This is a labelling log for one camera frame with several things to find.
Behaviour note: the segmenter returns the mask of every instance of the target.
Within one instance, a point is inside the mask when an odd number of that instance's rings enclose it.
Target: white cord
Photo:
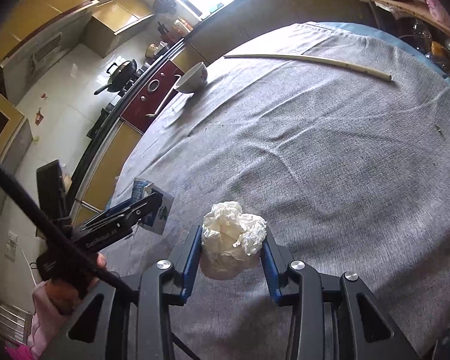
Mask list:
[[[23,253],[23,249],[18,245],[18,243],[16,243],[15,245],[20,249],[20,251],[22,252],[23,258],[25,259],[25,261],[27,261],[28,269],[30,270],[31,279],[34,281],[34,284],[36,287],[37,282],[35,281],[34,272],[32,271],[32,268],[30,267],[30,263],[28,262],[27,256],[25,256],[25,253]]]

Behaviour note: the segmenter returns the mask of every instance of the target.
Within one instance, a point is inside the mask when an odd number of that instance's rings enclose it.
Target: metal pivot bolt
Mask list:
[[[295,261],[292,261],[290,263],[290,266],[292,267],[292,269],[295,269],[296,271],[299,271],[300,269],[305,268],[305,263],[303,261],[300,261],[300,260],[296,259]]]
[[[172,266],[172,263],[168,261],[168,259],[161,259],[157,262],[158,269],[168,269]]]
[[[359,278],[358,274],[354,271],[346,271],[345,272],[345,279],[349,281],[356,281]]]

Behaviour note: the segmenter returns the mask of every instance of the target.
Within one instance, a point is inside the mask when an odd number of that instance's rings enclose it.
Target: black frying pan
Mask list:
[[[118,66],[115,62],[111,64],[106,72],[110,74],[110,69],[112,66]],[[108,83],[94,92],[94,95],[98,95],[100,92],[107,89],[107,91],[113,93],[120,91],[128,80],[132,78],[133,74],[137,71],[137,62],[132,59],[132,61],[125,61],[123,64],[118,66],[115,71],[110,74]]]

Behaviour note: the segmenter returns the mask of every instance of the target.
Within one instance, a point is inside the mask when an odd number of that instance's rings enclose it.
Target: white ceramic bowl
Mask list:
[[[195,93],[207,85],[207,78],[207,67],[199,62],[175,83],[173,89],[181,93]]]

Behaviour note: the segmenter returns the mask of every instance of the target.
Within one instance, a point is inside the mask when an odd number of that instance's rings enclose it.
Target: crumpled white tissue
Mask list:
[[[243,214],[238,202],[214,204],[203,217],[203,274],[210,279],[229,280],[257,266],[266,227],[261,216]]]

